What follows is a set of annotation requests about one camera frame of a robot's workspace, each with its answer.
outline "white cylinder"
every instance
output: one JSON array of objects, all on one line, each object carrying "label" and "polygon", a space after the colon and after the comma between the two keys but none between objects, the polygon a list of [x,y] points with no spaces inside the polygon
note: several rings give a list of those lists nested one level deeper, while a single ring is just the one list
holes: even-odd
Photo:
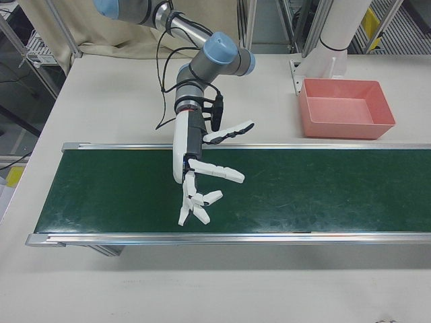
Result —
[{"label": "white cylinder", "polygon": [[327,46],[342,50],[349,46],[372,0],[334,0],[321,33]]}]

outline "black cable tie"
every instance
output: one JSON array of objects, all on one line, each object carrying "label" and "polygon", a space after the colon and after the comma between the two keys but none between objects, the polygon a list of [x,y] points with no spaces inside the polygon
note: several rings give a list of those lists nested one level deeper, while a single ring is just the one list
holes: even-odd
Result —
[{"label": "black cable tie", "polygon": [[172,21],[176,17],[178,17],[179,15],[182,15],[182,14],[184,14],[184,13],[181,11],[175,11],[175,10],[171,11],[171,13],[169,14],[168,19],[166,20],[166,24],[164,25],[164,27],[170,36],[172,36],[171,31],[170,31],[171,26],[172,26]]},{"label": "black cable tie", "polygon": [[336,48],[332,48],[328,45],[326,45],[323,41],[322,41],[322,37],[319,37],[319,40],[321,41],[322,45],[325,46],[326,48],[333,50],[334,52],[342,52],[343,50],[346,50],[349,48],[349,46],[347,46],[345,49],[336,49]]}]

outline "black cable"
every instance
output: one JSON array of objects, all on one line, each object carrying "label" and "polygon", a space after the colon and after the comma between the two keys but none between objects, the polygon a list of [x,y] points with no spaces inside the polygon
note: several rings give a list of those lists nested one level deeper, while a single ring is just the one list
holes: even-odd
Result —
[{"label": "black cable", "polygon": [[213,35],[213,32],[208,27],[204,26],[203,24],[200,24],[199,22],[194,22],[193,20],[187,19],[186,17],[181,15],[179,15],[178,18],[179,20],[182,20],[183,22],[186,22],[195,27],[196,29],[199,29],[202,32],[206,33],[208,36]]},{"label": "black cable", "polygon": [[169,54],[168,58],[166,59],[166,62],[164,63],[164,67],[163,67],[163,74],[162,74],[162,90],[163,91],[165,90],[165,88],[164,88],[164,80],[165,80],[165,77],[166,77],[166,70],[168,68],[169,60],[172,58],[172,56],[174,56],[176,53],[178,53],[178,52],[180,52],[182,50],[200,50],[200,49],[197,48],[197,47],[180,47],[180,48],[177,48],[177,49],[173,50]]},{"label": "black cable", "polygon": [[162,119],[160,120],[160,122],[158,123],[158,125],[156,126],[156,130],[157,129],[159,129],[160,127],[162,127],[162,126],[164,126],[167,122],[165,122],[164,124],[162,124],[163,123],[163,120],[164,120],[164,117],[165,117],[165,115],[166,115],[166,96],[164,95],[164,88],[163,88],[163,84],[162,84],[162,80],[160,79],[160,67],[159,67],[159,51],[160,51],[160,45],[161,45],[161,43],[162,43],[162,39],[163,39],[163,37],[169,32],[169,31],[171,31],[172,29],[179,29],[179,30],[182,30],[185,34],[186,34],[186,36],[187,36],[187,38],[196,46],[196,48],[198,48],[198,46],[196,45],[196,43],[193,41],[193,39],[190,37],[190,35],[185,31],[185,30],[183,30],[182,28],[179,28],[179,27],[172,27],[171,29],[169,29],[169,30],[165,30],[164,32],[162,32],[162,35],[161,35],[161,37],[159,38],[159,41],[158,41],[158,43],[157,43],[157,49],[156,49],[156,68],[157,68],[157,78],[158,78],[158,81],[159,81],[159,85],[160,85],[160,91],[162,92],[162,96],[163,96],[163,116],[162,116]]},{"label": "black cable", "polygon": [[33,152],[33,151],[31,151],[30,153],[25,154],[25,155],[24,155],[24,156],[22,156],[21,158],[19,158],[19,159],[15,160],[13,163],[10,163],[9,165],[7,165],[7,166],[5,166],[5,167],[0,168],[0,170],[5,170],[6,168],[9,168],[9,167],[11,167],[11,166],[15,165],[16,163],[19,163],[19,162],[20,162],[20,161],[22,161],[24,158],[26,158],[26,157],[30,156],[30,155],[32,154],[32,152]]},{"label": "black cable", "polygon": [[2,12],[6,12],[6,13],[9,13],[9,14],[11,14],[11,15],[15,15],[15,14],[16,14],[16,12],[12,12],[12,11],[9,11],[9,10],[7,10],[7,9],[0,9],[0,11],[2,11]]},{"label": "black cable", "polygon": [[27,74],[25,74],[24,76],[18,77],[17,79],[12,79],[10,81],[0,81],[0,84],[3,84],[3,83],[16,83],[16,82],[21,81],[22,79],[25,79],[28,76],[30,76],[30,71]]},{"label": "black cable", "polygon": [[[198,23],[195,23],[195,22],[192,22],[191,20],[188,20],[188,19],[186,19],[186,18],[183,18],[183,17],[180,17],[180,18],[182,18],[183,19],[183,21],[186,21],[186,22],[189,22],[189,23],[191,23],[191,24],[196,24],[196,25],[198,25],[198,26],[201,26],[202,28],[205,28],[206,30],[202,30],[203,32],[205,32],[205,33],[210,33],[210,36],[212,35],[212,31],[211,30],[209,30],[208,28],[206,28],[205,26],[202,26],[202,25],[200,25],[200,24],[198,24]],[[184,33],[185,33],[185,35],[187,36],[187,38],[195,45],[195,47],[180,47],[180,48],[177,48],[177,49],[175,49],[175,50],[173,50],[169,55],[168,55],[168,58],[166,59],[166,62],[164,63],[164,68],[163,68],[163,74],[162,74],[162,78],[160,77],[160,66],[159,66],[159,51],[160,51],[160,45],[161,45],[161,43],[162,43],[162,39],[163,39],[163,37],[168,33],[168,32],[170,32],[171,30],[173,30],[173,29],[179,29],[179,30],[181,30],[181,31],[183,31]],[[181,82],[178,82],[176,85],[174,85],[173,87],[171,87],[170,89],[168,89],[167,91],[166,91],[166,89],[165,89],[165,78],[166,78],[166,71],[167,71],[167,68],[168,68],[168,63],[169,63],[169,60],[173,57],[173,55],[175,55],[176,53],[178,53],[178,52],[180,52],[180,51],[182,51],[182,50],[200,50],[200,48],[196,45],[196,43],[193,41],[193,39],[190,37],[190,35],[185,31],[185,30],[183,30],[182,28],[179,28],[179,27],[172,27],[171,29],[169,29],[169,30],[165,30],[163,33],[162,33],[162,35],[161,35],[161,37],[159,38],[159,41],[158,41],[158,43],[157,43],[157,49],[156,49],[156,68],[157,68],[157,78],[158,78],[158,81],[159,81],[159,85],[160,85],[160,91],[162,92],[162,97],[163,97],[163,115],[162,115],[162,119],[160,120],[160,122],[158,123],[158,125],[156,126],[156,130],[158,130],[159,128],[161,128],[162,126],[164,126],[165,124],[168,124],[169,122],[172,122],[173,120],[175,120],[175,118],[172,118],[172,119],[170,119],[170,120],[168,120],[168,121],[166,121],[166,122],[163,122],[164,121],[164,118],[165,118],[165,116],[166,116],[166,96],[165,96],[165,93],[168,93],[168,92],[171,92],[173,89],[175,89],[175,88],[177,88],[177,87],[179,87],[179,86],[181,86],[181,85],[184,85],[184,84],[186,84],[186,83],[190,83],[190,84],[193,84],[193,85],[196,85],[195,83],[192,83],[192,81],[199,81],[199,82],[201,82],[201,83],[203,83],[203,84],[205,84],[206,86],[209,86],[209,87],[211,87],[211,88],[213,88],[216,92],[217,92],[217,95],[221,95],[221,92],[220,92],[220,90],[216,87],[216,86],[214,86],[213,84],[211,84],[211,83],[209,83],[209,82],[206,82],[206,81],[204,81],[204,80],[202,80],[200,77],[198,77],[192,70],[191,70],[191,68],[190,68],[190,70],[191,70],[191,73],[192,73],[192,75],[195,77],[194,79],[186,79],[186,80],[183,80],[183,81],[181,81]]]},{"label": "black cable", "polygon": [[221,91],[215,85],[213,85],[213,84],[211,84],[209,82],[205,82],[204,80],[197,80],[197,79],[184,79],[184,80],[178,82],[177,84],[175,84],[174,86],[172,86],[171,88],[165,89],[164,93],[169,93],[172,90],[174,90],[174,89],[176,89],[176,88],[178,88],[178,87],[180,87],[180,86],[182,86],[182,85],[184,85],[186,83],[190,84],[190,85],[196,85],[196,84],[193,83],[194,81],[200,81],[200,82],[204,83],[206,86],[212,87],[217,92],[217,95],[221,95],[222,94]]}]

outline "pink tray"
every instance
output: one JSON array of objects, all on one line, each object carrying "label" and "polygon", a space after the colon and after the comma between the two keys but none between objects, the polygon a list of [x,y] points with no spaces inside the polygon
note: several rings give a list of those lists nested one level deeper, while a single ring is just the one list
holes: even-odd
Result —
[{"label": "pink tray", "polygon": [[377,139],[395,125],[377,81],[305,79],[299,103],[307,137]]}]

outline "white table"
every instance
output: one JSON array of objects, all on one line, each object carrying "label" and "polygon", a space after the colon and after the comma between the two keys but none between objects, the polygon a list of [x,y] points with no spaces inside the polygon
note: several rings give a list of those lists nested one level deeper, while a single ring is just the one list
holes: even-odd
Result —
[{"label": "white table", "polygon": [[[222,126],[256,122],[236,142],[317,142],[302,138],[288,59],[258,56],[248,77],[216,81]],[[64,142],[172,142],[173,124],[153,130],[154,65],[76,60],[0,225],[0,322],[429,322],[429,246],[152,246],[118,258],[26,247]],[[347,77],[377,79],[387,95],[398,125],[379,142],[430,142],[431,57],[350,57]]]}]

